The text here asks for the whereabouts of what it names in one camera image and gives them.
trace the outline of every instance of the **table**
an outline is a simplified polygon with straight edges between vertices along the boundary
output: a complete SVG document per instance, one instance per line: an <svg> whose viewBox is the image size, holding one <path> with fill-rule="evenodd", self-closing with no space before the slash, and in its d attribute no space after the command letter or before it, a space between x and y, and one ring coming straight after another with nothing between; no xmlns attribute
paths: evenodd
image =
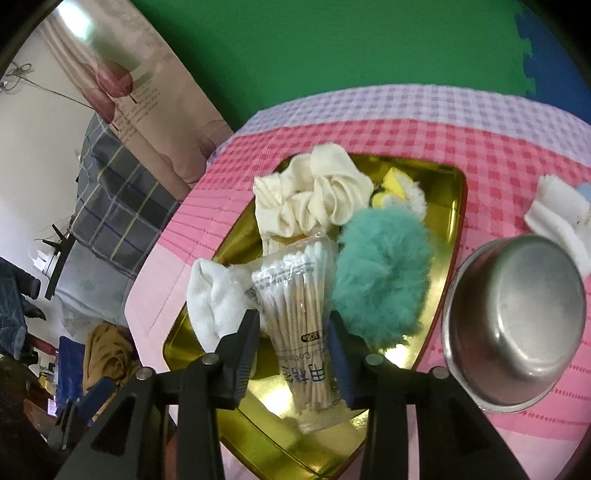
<svg viewBox="0 0 591 480"><path fill-rule="evenodd" d="M461 168L466 218L455 265L479 245L527 232L537 180L591 181L591 126L516 96L429 85L339 90L258 112L215 153L130 292L125 314L144 365L168 370L162 347L185 302L195 258L211 258L252 199L252 179L290 155L336 142L352 153L420 158ZM585 282L587 300L591 281ZM439 330L419 369L443 365ZM591 423L591 328L555 389L534 407L489 419L532 480L553 479ZM411 469L416 476L416 435ZM225 451L229 479L254 478ZM359 459L342 478L358 478Z"/></svg>

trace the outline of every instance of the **white wall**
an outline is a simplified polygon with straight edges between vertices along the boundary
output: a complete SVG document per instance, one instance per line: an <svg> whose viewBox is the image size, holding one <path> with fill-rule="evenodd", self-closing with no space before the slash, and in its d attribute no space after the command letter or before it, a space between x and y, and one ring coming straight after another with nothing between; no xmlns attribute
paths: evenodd
<svg viewBox="0 0 591 480"><path fill-rule="evenodd" d="M85 102L34 33L15 58L33 64L28 78ZM0 256L38 278L28 250L35 235L74 211L80 152L92 110L21 82L0 93ZM57 346L61 308L43 298L41 278L35 303L48 322L27 319L30 333Z"/></svg>

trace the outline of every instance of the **stainless steel bowl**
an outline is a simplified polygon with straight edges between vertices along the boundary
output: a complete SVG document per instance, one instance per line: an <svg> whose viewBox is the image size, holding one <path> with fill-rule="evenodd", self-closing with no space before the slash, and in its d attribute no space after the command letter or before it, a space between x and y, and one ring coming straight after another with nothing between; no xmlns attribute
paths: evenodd
<svg viewBox="0 0 591 480"><path fill-rule="evenodd" d="M568 367L585 318L583 283L564 250L535 235L497 240L468 257L452 281L443 352L480 408L520 411Z"/></svg>

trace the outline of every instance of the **white towel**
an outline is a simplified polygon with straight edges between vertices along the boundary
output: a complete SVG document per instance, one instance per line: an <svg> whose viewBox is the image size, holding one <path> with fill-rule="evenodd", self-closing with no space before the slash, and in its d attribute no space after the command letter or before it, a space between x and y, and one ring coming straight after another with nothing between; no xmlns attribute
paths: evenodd
<svg viewBox="0 0 591 480"><path fill-rule="evenodd" d="M581 278L591 273L589 202L554 175L540 177L525 223L563 247L577 265Z"/></svg>
<svg viewBox="0 0 591 480"><path fill-rule="evenodd" d="M343 147L326 144L296 155L282 173L255 177L252 189L263 254L268 255L281 246L273 236L291 238L344 225L368 206L374 184Z"/></svg>
<svg viewBox="0 0 591 480"><path fill-rule="evenodd" d="M226 267L203 258L195 260L187 287L187 311L205 352L214 352L223 336L238 331L248 307L244 292Z"/></svg>

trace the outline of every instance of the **beige curtain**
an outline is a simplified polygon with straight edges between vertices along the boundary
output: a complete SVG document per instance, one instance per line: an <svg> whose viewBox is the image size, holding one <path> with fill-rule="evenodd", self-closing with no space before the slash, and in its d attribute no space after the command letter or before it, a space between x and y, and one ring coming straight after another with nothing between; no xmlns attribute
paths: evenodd
<svg viewBox="0 0 591 480"><path fill-rule="evenodd" d="M41 24L89 105L178 200L232 131L128 0L64 0Z"/></svg>

